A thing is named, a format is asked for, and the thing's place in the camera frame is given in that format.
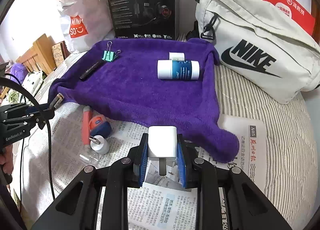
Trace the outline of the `left hand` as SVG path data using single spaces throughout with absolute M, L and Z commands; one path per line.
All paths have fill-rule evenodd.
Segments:
M 3 165 L 3 172 L 11 175 L 14 169 L 12 145 L 3 149 L 3 153 L 0 155 L 0 165 Z

